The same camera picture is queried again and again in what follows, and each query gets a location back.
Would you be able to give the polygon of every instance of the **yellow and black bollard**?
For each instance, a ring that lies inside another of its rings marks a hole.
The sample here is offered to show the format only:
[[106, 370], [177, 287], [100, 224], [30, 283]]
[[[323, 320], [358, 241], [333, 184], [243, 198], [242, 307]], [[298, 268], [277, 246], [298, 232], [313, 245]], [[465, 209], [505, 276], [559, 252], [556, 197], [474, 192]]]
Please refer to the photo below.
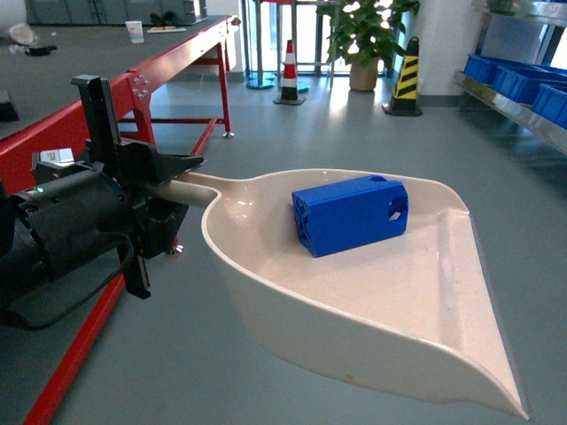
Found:
[[392, 100], [382, 109], [389, 115], [419, 117], [422, 110], [417, 104], [417, 62], [419, 61], [419, 39], [409, 40], [400, 76], [393, 89]]

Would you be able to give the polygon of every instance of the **red metal frame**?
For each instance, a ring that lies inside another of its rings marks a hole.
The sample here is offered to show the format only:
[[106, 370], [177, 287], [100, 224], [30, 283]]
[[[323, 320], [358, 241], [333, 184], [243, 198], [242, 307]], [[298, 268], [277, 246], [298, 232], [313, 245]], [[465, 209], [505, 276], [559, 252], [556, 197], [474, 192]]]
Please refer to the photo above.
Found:
[[[226, 82], [229, 56], [225, 37], [236, 31], [234, 22], [234, 17], [214, 22], [187, 40], [111, 80], [116, 115], [121, 118], [131, 111], [134, 112], [134, 119], [131, 122], [136, 123], [137, 131], [129, 134], [130, 136], [137, 140], [155, 143], [151, 129], [152, 122], [206, 123], [205, 131], [191, 152], [199, 154], [205, 148], [217, 124], [223, 124], [225, 131], [230, 131]], [[199, 60], [204, 53], [213, 48], [216, 49], [217, 58]], [[188, 65], [197, 63], [219, 67], [223, 117], [153, 120], [150, 113], [151, 93]], [[84, 151], [84, 140], [88, 136], [89, 131], [81, 102], [76, 101], [45, 120], [0, 142], [0, 171], [7, 191], [13, 193], [35, 184], [29, 171], [32, 152], [70, 147], [77, 155]], [[108, 284], [24, 424], [41, 425], [50, 422], [124, 289], [122, 276]]]

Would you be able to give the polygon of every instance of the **orange and white traffic cone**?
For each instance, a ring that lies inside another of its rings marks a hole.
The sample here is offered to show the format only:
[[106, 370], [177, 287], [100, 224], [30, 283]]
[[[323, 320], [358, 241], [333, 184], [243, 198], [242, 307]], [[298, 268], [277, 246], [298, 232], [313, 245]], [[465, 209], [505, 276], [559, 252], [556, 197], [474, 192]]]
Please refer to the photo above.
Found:
[[287, 41], [285, 61], [283, 62], [283, 82], [280, 97], [274, 99], [275, 104], [302, 104], [304, 97], [298, 92], [298, 70], [295, 65], [295, 53], [292, 40]]

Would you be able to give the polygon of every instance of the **blue plastic bin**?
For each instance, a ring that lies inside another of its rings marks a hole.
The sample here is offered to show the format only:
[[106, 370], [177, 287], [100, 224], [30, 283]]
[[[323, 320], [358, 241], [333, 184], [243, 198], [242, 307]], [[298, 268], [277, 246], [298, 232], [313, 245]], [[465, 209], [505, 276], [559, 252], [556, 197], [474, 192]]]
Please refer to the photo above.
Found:
[[493, 89], [520, 104], [533, 104], [540, 84], [567, 88], [567, 75], [535, 69], [511, 70], [498, 66]]
[[545, 84], [533, 102], [532, 111], [558, 126], [567, 128], [567, 88], [558, 89]]
[[544, 66], [544, 65], [534, 65], [535, 68], [541, 69], [542, 71], [547, 71], [549, 73], [559, 73], [561, 75], [567, 75], [567, 69], [562, 68], [554, 68], [552, 66]]
[[492, 85], [498, 66], [509, 69], [533, 69], [532, 65], [514, 62], [506, 59], [490, 58], [488, 56], [469, 55], [463, 73], [482, 83]]

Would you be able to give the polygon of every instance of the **black cable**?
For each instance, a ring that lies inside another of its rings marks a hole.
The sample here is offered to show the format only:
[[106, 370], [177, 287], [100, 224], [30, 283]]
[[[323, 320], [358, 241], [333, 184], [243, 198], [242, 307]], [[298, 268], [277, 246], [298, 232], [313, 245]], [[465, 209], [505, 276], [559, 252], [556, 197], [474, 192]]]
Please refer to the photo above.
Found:
[[129, 264], [132, 262], [132, 259], [134, 259], [134, 245], [132, 245], [132, 242], [130, 241], [128, 235], [124, 235], [122, 233], [107, 232], [104, 233], [103, 235], [109, 236], [111, 238], [111, 241], [109, 241], [109, 243], [113, 245], [111, 249], [118, 248], [119, 246], [124, 244], [128, 247], [128, 251], [126, 254], [126, 258], [120, 264], [120, 266], [115, 271], [110, 273], [106, 277], [106, 279], [103, 280], [102, 283], [100, 283], [95, 289], [89, 292], [86, 296], [81, 298], [73, 305], [69, 306], [66, 310], [64, 310], [62, 313], [59, 313], [49, 321], [46, 321], [41, 324], [34, 324], [34, 323], [30, 323], [25, 317], [23, 317], [18, 313], [4, 310], [0, 314], [0, 324], [5, 326], [10, 326], [12, 328], [19, 328], [19, 329], [31, 330], [31, 331], [46, 329], [49, 326], [53, 326], [57, 322], [63, 320], [70, 313], [75, 311], [80, 306], [84, 305], [87, 301], [93, 298], [103, 287], [105, 287], [108, 283], [110, 283], [112, 279], [114, 279], [116, 276], [124, 272], [126, 267], [128, 267]]

